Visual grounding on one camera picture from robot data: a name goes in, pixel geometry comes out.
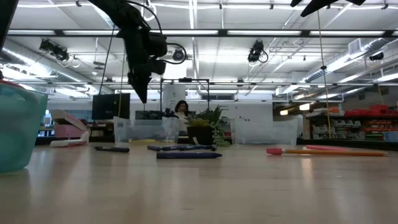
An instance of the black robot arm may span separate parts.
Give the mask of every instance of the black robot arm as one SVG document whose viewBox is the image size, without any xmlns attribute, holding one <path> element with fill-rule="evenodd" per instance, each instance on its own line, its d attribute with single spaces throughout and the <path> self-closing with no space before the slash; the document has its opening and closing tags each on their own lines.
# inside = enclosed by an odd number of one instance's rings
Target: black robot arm
<svg viewBox="0 0 398 224">
<path fill-rule="evenodd" d="M 116 35 L 124 41 L 127 63 L 129 65 L 128 82 L 143 103 L 147 102 L 148 83 L 152 72 L 162 75 L 166 64 L 156 60 L 167 53 L 166 37 L 150 31 L 150 26 L 142 18 L 138 9 L 129 4 L 138 4 L 125 0 L 89 0 L 107 13 L 120 31 Z"/>
</svg>

